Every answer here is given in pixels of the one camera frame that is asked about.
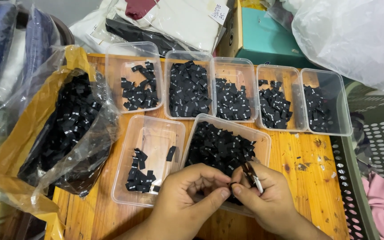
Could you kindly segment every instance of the clear plastic container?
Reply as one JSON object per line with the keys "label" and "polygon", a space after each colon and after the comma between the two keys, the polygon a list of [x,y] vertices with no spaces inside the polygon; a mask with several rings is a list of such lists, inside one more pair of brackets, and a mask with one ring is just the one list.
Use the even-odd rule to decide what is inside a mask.
{"label": "clear plastic container", "polygon": [[226,79],[227,83],[235,83],[238,90],[240,90],[241,86],[245,86],[245,93],[250,102],[251,117],[248,120],[231,120],[231,122],[254,123],[259,115],[259,89],[256,86],[256,75],[254,74],[253,63],[245,58],[215,57],[214,69],[216,78]]}
{"label": "clear plastic container", "polygon": [[308,130],[321,135],[344,137],[352,135],[352,122],[342,76],[331,71],[303,68],[300,77],[304,85],[321,88],[322,97],[327,100],[326,106],[332,114],[332,119],[328,122],[328,133],[313,132],[310,127]]}
{"label": "clear plastic container", "polygon": [[[139,85],[146,78],[139,71],[133,72],[131,68],[137,65],[142,65],[145,68],[145,62],[154,64],[158,103],[154,108],[138,108],[137,110],[129,111],[123,105],[125,102],[128,102],[128,100],[122,97],[122,91],[124,89],[121,87],[121,78],[125,77],[127,81],[135,82],[135,86]],[[132,42],[110,45],[106,49],[105,77],[112,91],[115,105],[121,113],[151,111],[163,105],[163,72],[158,48],[152,42]]]}
{"label": "clear plastic container", "polygon": [[[146,168],[142,172],[146,174],[148,170],[153,170],[157,180],[152,185],[160,186],[168,174],[180,169],[185,131],[184,124],[180,122],[143,115],[133,116],[122,145],[120,163],[112,188],[113,201],[152,208],[158,193],[129,192],[125,187],[133,162],[132,156],[135,155],[134,149],[139,148],[148,156],[145,161]],[[166,157],[171,146],[176,146],[176,150],[172,161],[168,162]]]}
{"label": "clear plastic container", "polygon": [[170,72],[174,63],[185,63],[187,61],[194,61],[195,64],[201,65],[207,70],[207,88],[208,98],[213,100],[209,106],[209,115],[216,116],[216,101],[213,99],[214,89],[216,89],[216,81],[214,78],[214,58],[207,52],[190,52],[190,51],[169,51],[165,59],[164,67],[164,113],[169,119],[177,120],[194,120],[195,117],[173,117],[170,112]]}
{"label": "clear plastic container", "polygon": [[[260,161],[261,164],[264,166],[269,166],[269,155],[270,155],[270,143],[271,139],[270,136],[264,132],[261,132],[259,130],[255,130],[249,127],[242,126],[237,123],[233,123],[232,121],[227,121],[221,118],[217,118],[214,116],[210,116],[208,114],[199,114],[195,122],[192,126],[191,133],[189,135],[189,140],[186,144],[185,152],[183,155],[183,159],[180,163],[181,167],[180,169],[184,168],[186,159],[189,154],[189,147],[192,140],[192,137],[195,133],[197,124],[200,122],[208,122],[213,124],[217,128],[222,128],[224,130],[228,130],[230,132],[233,132],[234,135],[241,135],[243,138],[246,138],[250,141],[256,141],[254,144],[255,149],[254,152],[256,154],[256,158]],[[195,196],[196,200],[200,200],[203,198],[203,196],[197,195]],[[237,204],[233,204],[230,202],[225,202],[222,206],[222,209],[232,211],[238,214],[252,216],[252,213],[250,210],[248,210],[245,206],[238,206]]]}
{"label": "clear plastic container", "polygon": [[[305,109],[305,94],[300,73],[296,68],[261,64],[256,70],[256,84],[259,90],[268,89],[271,81],[282,82],[280,90],[285,94],[285,99],[291,102],[290,111],[293,116],[287,122],[287,129],[267,128],[263,125],[262,112],[259,98],[259,117],[256,124],[259,128],[281,132],[305,132],[308,129],[308,119]],[[268,81],[259,87],[259,79]]]}

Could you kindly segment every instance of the white plastic sheet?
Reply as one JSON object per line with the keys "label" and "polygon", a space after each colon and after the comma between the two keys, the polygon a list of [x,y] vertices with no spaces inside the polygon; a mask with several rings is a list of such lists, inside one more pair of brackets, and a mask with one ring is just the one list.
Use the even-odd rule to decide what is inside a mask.
{"label": "white plastic sheet", "polygon": [[310,61],[384,90],[384,0],[307,0],[292,31]]}

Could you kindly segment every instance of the cardboard box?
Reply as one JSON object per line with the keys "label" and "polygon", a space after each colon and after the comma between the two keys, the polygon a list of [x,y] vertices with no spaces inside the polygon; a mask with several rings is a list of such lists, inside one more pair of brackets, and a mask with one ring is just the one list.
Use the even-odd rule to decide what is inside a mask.
{"label": "cardboard box", "polygon": [[316,68],[301,52],[292,33],[266,12],[241,7],[237,0],[227,19],[227,30],[218,46],[218,56],[247,58],[253,64]]}

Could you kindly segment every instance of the sticker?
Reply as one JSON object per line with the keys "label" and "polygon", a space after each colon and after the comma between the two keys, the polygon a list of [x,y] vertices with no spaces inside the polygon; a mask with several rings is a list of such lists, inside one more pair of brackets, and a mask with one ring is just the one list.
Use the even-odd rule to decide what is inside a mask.
{"label": "sticker", "polygon": [[214,19],[220,25],[224,24],[226,20],[227,13],[229,12],[229,8],[224,4],[216,4],[214,8],[212,8],[210,14],[210,18]]}

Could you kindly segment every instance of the table surface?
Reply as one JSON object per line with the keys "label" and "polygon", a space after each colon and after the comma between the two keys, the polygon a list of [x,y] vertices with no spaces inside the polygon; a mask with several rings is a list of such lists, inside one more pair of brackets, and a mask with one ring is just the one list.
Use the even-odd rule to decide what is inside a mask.
{"label": "table surface", "polygon": [[[104,74],[104,55],[89,54],[88,59]],[[138,114],[167,119],[163,107]],[[126,128],[134,115],[125,114],[120,119],[120,126]],[[193,120],[180,122],[186,127],[187,141]],[[242,125],[258,129],[254,123]],[[272,139],[270,168],[282,172],[287,178],[296,209],[333,239],[349,239],[329,137],[260,131],[268,133]],[[116,204],[111,198],[123,142],[124,135],[121,135],[113,145],[98,181],[85,199],[56,188],[53,201],[60,207],[61,220],[66,225],[66,240],[111,240],[142,222],[152,212],[150,208]],[[253,218],[225,210],[216,211],[200,229],[198,237],[205,240],[276,238],[261,229]],[[45,240],[50,239],[50,232],[47,231]]]}

